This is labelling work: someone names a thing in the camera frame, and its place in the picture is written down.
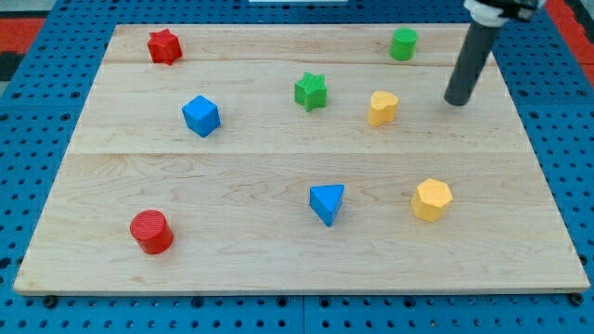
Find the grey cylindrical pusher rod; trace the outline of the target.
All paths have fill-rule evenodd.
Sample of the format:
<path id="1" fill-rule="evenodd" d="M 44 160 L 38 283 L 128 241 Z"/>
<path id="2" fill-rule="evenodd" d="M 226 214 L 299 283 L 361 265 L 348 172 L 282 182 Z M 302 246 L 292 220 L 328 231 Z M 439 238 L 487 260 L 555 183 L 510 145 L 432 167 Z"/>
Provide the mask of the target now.
<path id="1" fill-rule="evenodd" d="M 487 27 L 475 20 L 471 23 L 445 90 L 448 104 L 461 107 L 469 102 L 498 32 L 499 27 Z"/>

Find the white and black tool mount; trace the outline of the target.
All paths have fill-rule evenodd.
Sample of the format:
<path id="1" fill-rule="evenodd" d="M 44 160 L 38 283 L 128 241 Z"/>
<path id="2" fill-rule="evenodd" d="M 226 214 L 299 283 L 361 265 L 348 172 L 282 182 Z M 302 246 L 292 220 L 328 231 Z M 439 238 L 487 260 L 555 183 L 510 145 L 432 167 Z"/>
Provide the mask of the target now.
<path id="1" fill-rule="evenodd" d="M 502 27 L 509 20 L 529 22 L 547 0 L 464 0 L 471 18 L 485 27 Z"/>

